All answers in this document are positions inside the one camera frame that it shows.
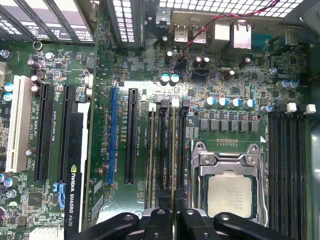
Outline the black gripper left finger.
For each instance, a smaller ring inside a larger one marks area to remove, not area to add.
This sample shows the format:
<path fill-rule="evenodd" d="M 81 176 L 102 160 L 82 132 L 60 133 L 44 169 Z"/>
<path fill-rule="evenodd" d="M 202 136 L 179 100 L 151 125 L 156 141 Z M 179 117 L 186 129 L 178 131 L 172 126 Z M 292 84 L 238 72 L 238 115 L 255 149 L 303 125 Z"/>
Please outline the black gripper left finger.
<path fill-rule="evenodd" d="M 81 233 L 83 240 L 171 240 L 172 196 L 168 191 L 158 194 L 158 208 L 147 208 L 142 217 L 122 212 Z"/>

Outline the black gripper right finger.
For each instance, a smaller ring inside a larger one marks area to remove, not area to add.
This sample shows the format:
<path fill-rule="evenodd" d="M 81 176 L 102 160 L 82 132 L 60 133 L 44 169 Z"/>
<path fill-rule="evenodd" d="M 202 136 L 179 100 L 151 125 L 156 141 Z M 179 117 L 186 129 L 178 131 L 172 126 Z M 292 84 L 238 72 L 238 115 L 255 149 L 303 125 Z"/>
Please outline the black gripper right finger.
<path fill-rule="evenodd" d="M 178 240 L 290 240 L 271 228 L 264 227 L 230 212 L 209 217 L 198 208 L 187 207 L 187 195 L 174 192 L 174 216 Z"/>

